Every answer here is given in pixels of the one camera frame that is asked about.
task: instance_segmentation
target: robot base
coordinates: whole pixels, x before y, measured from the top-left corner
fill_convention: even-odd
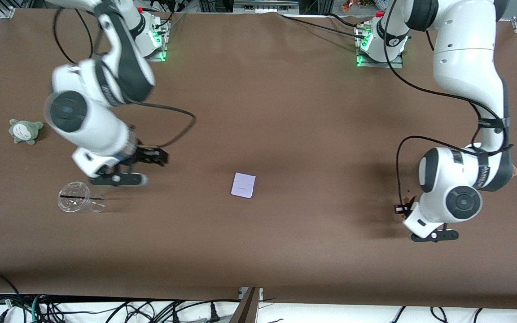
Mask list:
[[[393,61],[390,62],[394,68],[402,68],[402,56],[398,55]],[[388,68],[387,63],[381,63],[374,61],[365,52],[361,51],[359,47],[356,47],[356,65],[359,67],[385,67]]]
[[[355,35],[363,35],[365,37],[371,37],[369,35],[369,27],[365,24],[359,24],[359,27],[355,27]],[[363,45],[363,42],[365,42],[366,39],[356,39],[355,40],[355,46],[356,46],[356,65],[359,67],[385,67],[388,68],[388,63],[382,63],[379,61],[375,61],[374,59],[371,59],[368,54],[365,53],[365,51],[361,50],[360,48]],[[390,64],[394,68],[402,68],[403,62],[402,62],[402,55],[398,55],[395,59],[393,59]]]
[[[160,27],[160,30],[154,31],[157,35],[154,35],[154,39],[156,42],[160,43],[160,47],[154,50],[153,53],[145,57],[146,61],[165,61],[166,59],[166,49],[169,44],[169,34],[171,27],[171,20],[167,21],[163,26]]]

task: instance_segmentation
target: black cable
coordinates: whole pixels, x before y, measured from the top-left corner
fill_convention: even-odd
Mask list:
[[[119,307],[117,307],[115,309],[115,311],[113,311],[113,313],[111,313],[111,315],[109,315],[109,317],[107,317],[107,321],[105,321],[105,323],[109,323],[109,321],[111,321],[111,319],[115,316],[115,314],[117,314],[117,312],[119,312],[121,309],[123,309],[123,307],[127,307],[128,304],[129,304],[129,302],[124,302],[123,304],[119,305]]]
[[[474,313],[474,321],[472,321],[472,323],[477,323],[478,322],[478,314],[480,314],[480,312],[482,311],[483,309],[478,309],[476,310],[476,313]]]
[[[398,310],[398,314],[396,314],[396,317],[394,317],[394,320],[392,321],[392,323],[396,323],[396,322],[398,322],[398,319],[400,318],[400,315],[402,315],[402,312],[404,312],[404,309],[406,309],[406,306],[402,306],[402,307]]]
[[[12,301],[12,305],[16,307],[20,307],[21,309],[31,311],[31,304],[30,302],[25,302],[25,296],[22,296],[22,298],[18,298],[16,295],[8,294],[5,296],[0,296],[0,301],[4,299],[9,299]]]
[[[173,306],[173,312],[171,313],[172,317],[173,317],[173,323],[181,323],[181,321],[179,321],[179,315],[177,314],[177,306],[174,305]]]
[[[53,317],[55,318],[56,321],[58,322],[64,322],[65,321],[65,314],[62,313],[61,311],[59,311],[59,309],[57,308],[57,305],[59,305],[59,303],[51,303],[52,305],[52,313],[53,313]]]
[[[180,309],[174,311],[174,313],[179,313],[180,311],[183,311],[185,309],[188,309],[190,307],[193,307],[193,306],[197,306],[197,305],[203,305],[203,304],[207,304],[207,303],[218,303],[218,302],[240,302],[238,299],[213,299],[211,301],[203,301],[203,302],[198,302],[198,303],[194,303],[194,304],[191,304],[191,305],[187,305],[185,307],[181,307]],[[167,321],[167,319],[170,319],[170,317],[173,316],[173,313],[171,314],[167,314],[166,317],[164,317],[160,322],[164,323],[165,321]]]
[[[164,24],[166,24],[167,22],[169,22],[169,20],[171,20],[171,18],[173,17],[173,14],[174,14],[174,13],[175,13],[175,12],[171,12],[171,14],[169,15],[169,17],[168,17],[165,21],[163,21],[160,25],[156,25],[156,26],[155,26],[155,28],[161,27],[161,26],[163,26]]]
[[[61,319],[59,319],[58,314],[55,313],[53,308],[53,303],[47,304],[47,312],[45,313],[47,314],[47,320],[50,322],[61,322]]]
[[[448,318],[446,317],[446,313],[444,312],[444,309],[441,308],[441,307],[436,307],[437,309],[440,309],[440,312],[442,313],[444,319],[438,317],[436,315],[436,313],[434,312],[434,309],[435,307],[430,307],[430,314],[432,314],[432,316],[437,319],[438,321],[442,322],[442,323],[448,323]]]
[[[119,84],[119,79],[117,78],[117,76],[115,76],[113,71],[111,71],[111,68],[109,68],[109,66],[107,64],[105,64],[105,62],[103,60],[101,60],[101,64],[103,65],[103,67],[105,67],[107,69],[107,71],[115,79],[117,84]],[[136,104],[136,105],[140,105],[140,106],[148,106],[148,107],[151,107],[151,108],[170,110],[170,111],[174,111],[174,112],[183,113],[183,114],[186,114],[187,116],[191,117],[191,121],[188,123],[188,125],[181,132],[179,132],[178,135],[175,135],[175,137],[173,137],[172,139],[170,139],[166,143],[163,143],[161,145],[155,145],[155,147],[157,147],[157,148],[169,147],[170,145],[176,143],[179,139],[181,139],[184,135],[187,134],[187,132],[189,132],[194,127],[195,123],[197,123],[197,117],[193,113],[191,113],[191,112],[189,112],[187,110],[175,108],[175,107],[168,106],[168,105],[159,105],[159,104],[152,104],[152,103],[135,101],[135,100],[132,100],[131,98],[129,98],[127,96],[127,94],[125,94],[123,92],[123,90],[121,90],[121,96],[123,96],[123,99],[127,103],[132,103],[132,104]]]
[[[211,302],[211,317],[209,318],[209,323],[215,323],[221,321],[221,317],[217,314],[217,307],[215,307],[215,303]]]
[[[13,292],[15,292],[17,299],[22,305],[25,305],[25,302],[23,302],[23,298],[21,297],[21,294],[19,293],[19,290],[17,290],[17,287],[6,277],[0,274],[0,278],[4,280],[12,289]],[[25,308],[23,308],[23,323],[27,323],[27,315],[25,314]]]
[[[152,8],[143,8],[143,11],[146,11],[146,12],[166,12],[165,9],[162,9],[162,11],[161,11],[161,10],[154,10]]]
[[[334,31],[334,32],[339,33],[339,34],[350,35],[351,37],[354,37],[354,38],[359,38],[359,39],[363,39],[364,38],[363,35],[355,35],[355,34],[347,33],[345,31],[338,31],[336,29],[332,29],[332,28],[325,27],[325,26],[320,26],[320,25],[317,25],[317,24],[312,24],[312,22],[296,19],[296,18],[293,18],[293,17],[288,17],[288,16],[284,16],[284,15],[282,15],[282,17],[285,17],[285,18],[290,19],[290,20],[298,21],[298,22],[301,22],[303,24],[307,24],[307,25],[311,25],[311,26],[314,26],[314,27],[326,29],[327,31]]]
[[[347,26],[349,26],[349,27],[354,27],[354,28],[356,28],[356,24],[351,24],[350,22],[347,22],[347,21],[343,20],[341,17],[337,16],[337,15],[336,15],[336,14],[334,14],[334,13],[329,12],[329,13],[325,13],[324,15],[325,15],[325,16],[331,16],[331,17],[334,17],[334,18],[338,19],[338,21],[342,22],[344,25],[347,25]]]
[[[3,313],[0,315],[0,323],[5,322],[5,317],[7,316],[7,313],[9,312],[9,309],[6,309]]]
[[[423,135],[409,135],[408,137],[402,139],[402,141],[400,142],[400,145],[398,145],[398,149],[396,150],[396,182],[398,184],[398,199],[399,199],[401,205],[404,204],[404,203],[402,202],[402,188],[401,188],[401,185],[400,185],[400,167],[399,167],[400,149],[402,148],[402,145],[407,140],[409,140],[409,139],[423,139],[423,140],[431,141],[433,143],[437,143],[439,145],[446,146],[446,147],[448,147],[450,149],[454,149],[454,150],[460,151],[461,153],[466,153],[468,155],[474,155],[474,156],[478,155],[478,153],[467,151],[466,149],[458,148],[456,146],[444,143],[444,142],[436,140],[436,139],[432,139],[432,138],[429,138],[429,137],[424,137]],[[488,153],[488,155],[489,156],[494,156],[494,155],[496,155],[498,153],[504,153],[504,151],[508,151],[511,147],[512,147],[512,145],[510,145],[510,146],[508,146],[506,148],[499,149],[497,151]]]
[[[103,39],[103,33],[103,28],[99,28],[93,45],[93,54],[97,54],[97,52],[99,51],[99,46],[101,45],[101,40]]]
[[[170,139],[166,143],[163,143],[161,145],[157,145],[158,148],[169,147],[170,145],[176,143],[179,139],[181,139],[184,135],[186,135],[187,132],[191,131],[191,129],[195,126],[195,123],[197,123],[197,117],[193,113],[191,113],[191,112],[189,112],[187,110],[183,110],[183,109],[179,109],[179,108],[174,108],[174,107],[168,106],[168,105],[158,105],[158,104],[152,104],[152,103],[138,102],[138,101],[135,101],[135,100],[131,100],[129,98],[126,98],[126,100],[131,102],[132,104],[141,105],[141,106],[149,106],[151,108],[170,110],[170,111],[174,111],[174,112],[183,113],[183,114],[186,114],[187,116],[191,117],[191,121],[188,123],[188,125],[181,132],[179,132],[178,135],[175,135],[175,137],[173,137],[172,139]]]
[[[131,307],[132,309],[134,309],[134,311],[132,311],[131,313],[127,313],[127,317],[125,318],[125,323],[129,322],[129,320],[131,319],[131,317],[133,317],[133,315],[136,315],[136,314],[140,314],[140,315],[143,315],[144,317],[146,317],[147,319],[149,319],[149,322],[152,322],[153,321],[153,317],[151,317],[150,315],[147,315],[145,313],[143,313],[141,311],[141,309],[146,306],[146,305],[150,305],[152,301],[145,301],[145,303],[141,306],[139,306],[137,309],[131,305],[129,305],[129,307]]]
[[[90,314],[90,315],[95,315],[95,314],[107,313],[108,311],[113,311],[113,310],[116,310],[116,309],[117,309],[117,307],[112,308],[112,309],[108,309],[108,310],[103,310],[103,311],[61,311],[61,310],[58,310],[57,314],[62,314],[62,315],[70,315],[70,314]]]
[[[432,49],[432,51],[434,51],[434,45],[432,43],[432,39],[430,38],[430,33],[428,31],[426,31],[426,37],[428,37],[428,43],[430,44],[430,48]]]
[[[155,314],[156,314],[156,310],[154,309],[152,303],[150,303],[150,302],[149,302],[149,306],[150,306],[151,310],[153,311],[153,317],[151,318],[151,321],[152,321],[154,316],[155,316]]]
[[[62,8],[62,7],[57,9],[55,11],[55,15],[53,15],[53,38],[55,39],[55,43],[57,44],[57,47],[59,47],[59,50],[61,51],[61,53],[63,53],[63,56],[69,62],[71,62],[72,64],[75,64],[75,61],[72,60],[69,57],[69,55],[67,55],[67,53],[65,52],[65,50],[61,46],[61,43],[59,42],[59,37],[57,36],[57,21],[59,20],[59,16],[61,16],[61,12],[63,12],[63,9],[64,8]],[[85,27],[85,31],[87,32],[87,36],[89,38],[89,44],[91,45],[91,50],[90,50],[91,52],[89,54],[89,58],[92,58],[93,57],[94,47],[93,47],[93,39],[91,37],[91,32],[89,31],[89,27],[85,23],[85,20],[84,20],[83,16],[81,16],[81,13],[79,12],[79,10],[75,9],[75,11],[77,12],[77,15],[79,16],[81,22],[83,23],[83,26]]]
[[[157,315],[153,317],[152,322],[158,322],[160,321],[161,317],[167,315],[170,313],[170,311],[173,309],[173,306],[179,306],[180,304],[184,303],[184,301],[174,301],[171,302],[169,305],[167,305],[164,309],[162,309]]]

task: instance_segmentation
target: power cable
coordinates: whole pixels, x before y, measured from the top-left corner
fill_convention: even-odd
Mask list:
[[[115,309],[115,311],[113,311],[113,313],[111,313],[111,315],[109,315],[109,317],[107,317],[107,321],[105,321],[105,323],[109,323],[109,321],[111,321],[111,319],[113,319],[113,317],[115,316],[115,314],[117,314],[117,312],[119,312],[120,310],[123,309],[123,307],[127,307],[127,305],[129,304],[130,302],[124,302],[123,304],[119,305],[119,307],[117,307]]]
[[[174,13],[175,13],[175,12],[171,12],[171,14],[169,15],[169,17],[168,17],[165,21],[163,21],[160,25],[156,25],[156,26],[155,26],[155,28],[161,27],[161,26],[163,26],[164,24],[166,24],[167,22],[169,22],[169,21],[171,20],[171,18],[173,17],[173,14],[174,14]]]
[[[55,11],[55,15],[53,15],[53,39],[55,39],[55,43],[57,44],[57,47],[59,47],[59,50],[61,51],[61,53],[63,53],[63,56],[69,62],[71,62],[72,64],[75,64],[75,61],[72,60],[69,57],[69,55],[67,55],[67,53],[65,52],[65,50],[61,46],[61,43],[59,41],[59,37],[57,36],[57,21],[59,20],[59,16],[61,16],[61,12],[63,12],[63,9],[65,9],[65,8],[61,7],[59,9],[57,9]],[[83,16],[81,16],[81,13],[79,12],[79,10],[75,9],[75,12],[77,12],[78,17],[80,18],[81,22],[83,23],[83,26],[85,27],[85,31],[87,32],[87,36],[89,38],[89,44],[91,46],[90,53],[89,53],[89,58],[92,58],[93,57],[94,47],[93,47],[93,39],[91,37],[91,32],[89,31],[89,27],[87,26],[87,23],[85,23],[85,20],[84,20]]]
[[[326,14],[324,14],[324,15],[325,15],[325,16],[331,16],[331,17],[334,17],[334,18],[336,18],[338,21],[342,22],[344,25],[349,26],[349,27],[354,27],[354,28],[356,28],[356,25],[355,25],[355,24],[351,24],[350,22],[347,22],[347,21],[343,20],[341,17],[337,16],[337,15],[336,15],[336,14],[334,14],[334,13],[330,13],[330,12],[329,12],[329,13],[326,13]]]
[[[198,302],[198,303],[194,303],[194,304],[191,304],[191,305],[187,305],[185,307],[181,307],[180,309],[175,310],[174,313],[175,314],[179,313],[180,311],[183,311],[183,310],[188,309],[188,308],[193,307],[193,306],[207,304],[207,303],[218,303],[218,302],[240,302],[240,301],[238,299],[212,299],[211,301],[203,301],[203,302]],[[167,319],[170,319],[172,316],[173,316],[173,313],[167,314],[166,317],[164,317],[160,321],[155,321],[155,323],[157,323],[157,322],[164,323],[165,321],[167,321]]]
[[[334,31],[335,33],[339,33],[339,34],[343,34],[343,35],[349,35],[349,36],[354,37],[354,38],[359,38],[359,39],[363,39],[364,38],[363,35],[355,35],[355,34],[347,33],[346,31],[338,31],[336,29],[332,29],[332,28],[329,28],[329,27],[326,27],[326,26],[317,25],[317,24],[312,24],[312,22],[296,19],[296,18],[293,18],[293,17],[284,16],[284,15],[282,17],[285,17],[285,18],[287,18],[289,20],[298,21],[298,22],[300,22],[302,24],[307,24],[307,25],[311,25],[311,26],[314,26],[314,27],[326,29],[327,31]]]
[[[117,78],[117,76],[115,76],[115,73],[113,73],[113,71],[111,71],[111,68],[109,68],[109,66],[107,64],[105,64],[104,61],[101,61],[101,64],[103,65],[103,67],[105,67],[105,69],[109,72],[109,74],[111,74],[111,76],[115,79],[117,84],[119,84],[119,79]],[[167,141],[167,142],[165,142],[163,144],[160,144],[160,145],[155,145],[155,146],[152,146],[152,145],[141,145],[141,147],[156,147],[156,148],[169,147],[170,145],[176,143],[176,141],[179,141],[179,139],[181,139],[184,135],[186,135],[187,132],[191,131],[191,129],[194,127],[195,123],[197,123],[197,117],[195,116],[195,114],[193,114],[193,113],[191,113],[191,112],[189,112],[187,110],[175,108],[173,106],[168,106],[168,105],[159,105],[159,104],[152,104],[152,103],[139,102],[139,101],[136,101],[136,100],[132,100],[131,98],[129,98],[127,96],[127,94],[125,94],[123,92],[123,90],[121,90],[121,96],[123,96],[123,100],[125,100],[125,102],[127,102],[127,103],[132,103],[132,104],[136,104],[136,105],[140,105],[140,106],[148,106],[148,107],[151,107],[151,108],[170,110],[170,111],[186,114],[187,116],[191,117],[191,121],[188,123],[188,125],[185,128],[183,128],[183,130],[181,132],[179,132],[178,135],[175,135],[175,137],[173,137],[169,141]]]
[[[440,312],[442,313],[443,315],[443,318],[439,317],[438,315],[436,315],[436,313],[434,312],[434,309],[437,308],[440,310]],[[444,312],[444,309],[441,308],[441,307],[430,307],[430,314],[432,314],[432,316],[437,319],[438,321],[442,322],[442,323],[448,323],[448,318],[446,317],[446,313]]]
[[[474,321],[472,321],[472,323],[478,323],[478,314],[480,314],[482,310],[483,309],[476,310],[476,313],[474,313]]]
[[[3,276],[2,274],[0,274],[0,278],[2,280],[4,280],[13,289],[13,292],[15,292],[17,299],[19,300],[19,302],[21,303],[21,305],[23,307],[25,305],[25,302],[23,302],[23,298],[21,297],[21,294],[19,293],[19,290],[17,289],[17,287],[15,287],[15,285],[6,276]],[[27,315],[25,314],[25,308],[23,307],[22,310],[23,310],[23,323],[27,323]]]
[[[404,310],[406,309],[406,306],[402,306],[399,310],[398,310],[398,313],[396,314],[396,317],[394,317],[394,319],[392,320],[392,323],[396,323],[398,322],[398,319],[400,318],[400,315],[402,315],[402,312],[404,312]]]
[[[430,33],[426,31],[426,37],[428,38],[428,43],[430,44],[430,48],[434,51],[434,44],[432,43],[432,39],[430,38]]]

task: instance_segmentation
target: small card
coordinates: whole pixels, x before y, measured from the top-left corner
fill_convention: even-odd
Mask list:
[[[244,198],[253,196],[254,179],[256,176],[234,173],[234,181],[230,194]]]

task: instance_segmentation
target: clear plastic cup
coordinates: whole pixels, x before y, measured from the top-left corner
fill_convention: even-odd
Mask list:
[[[107,200],[98,194],[92,194],[89,186],[82,182],[67,184],[57,195],[57,204],[65,212],[95,212],[106,209]]]

